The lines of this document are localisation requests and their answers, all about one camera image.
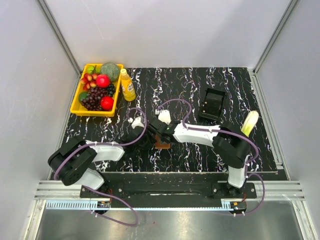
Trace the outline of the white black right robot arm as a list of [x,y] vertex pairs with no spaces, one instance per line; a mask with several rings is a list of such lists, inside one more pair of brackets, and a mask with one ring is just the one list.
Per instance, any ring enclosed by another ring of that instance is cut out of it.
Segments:
[[252,142],[231,123],[200,126],[176,120],[166,123],[154,118],[147,129],[167,144],[194,143],[213,148],[228,167],[228,194],[239,198],[245,193],[245,166]]

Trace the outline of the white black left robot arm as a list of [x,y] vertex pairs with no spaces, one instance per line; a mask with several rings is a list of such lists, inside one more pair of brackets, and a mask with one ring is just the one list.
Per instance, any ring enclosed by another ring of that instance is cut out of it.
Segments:
[[57,179],[65,186],[83,185],[91,188],[91,192],[98,198],[107,195],[109,186],[97,171],[90,168],[93,162],[119,161],[125,154],[133,151],[145,138],[136,140],[144,130],[143,117],[136,117],[132,124],[132,131],[120,143],[115,141],[107,145],[99,145],[93,141],[75,136],[63,144],[48,159],[51,169],[58,172]]

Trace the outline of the brown leather card holder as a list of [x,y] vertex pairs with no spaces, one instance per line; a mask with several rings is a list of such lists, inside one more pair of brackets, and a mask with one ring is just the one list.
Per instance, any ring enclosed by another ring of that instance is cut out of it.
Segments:
[[156,140],[156,142],[155,142],[154,147],[155,147],[156,149],[158,149],[158,150],[159,150],[159,149],[168,150],[168,149],[171,148],[171,144],[170,144],[170,143],[162,142],[161,139],[160,139],[157,135],[155,136],[155,140]]

